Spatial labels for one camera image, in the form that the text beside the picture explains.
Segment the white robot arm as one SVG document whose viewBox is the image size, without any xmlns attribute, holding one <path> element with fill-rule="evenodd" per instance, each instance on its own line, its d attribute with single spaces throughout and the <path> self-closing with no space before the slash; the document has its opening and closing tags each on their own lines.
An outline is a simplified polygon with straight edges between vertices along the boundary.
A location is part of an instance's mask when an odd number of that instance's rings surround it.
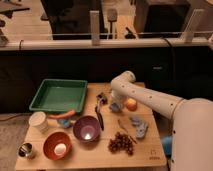
<svg viewBox="0 0 213 171">
<path fill-rule="evenodd" d="M 111 81 L 112 99 L 131 97 L 173 121 L 171 171 L 213 171 L 213 101 L 184 99 L 134 84 L 125 71 Z"/>
</svg>

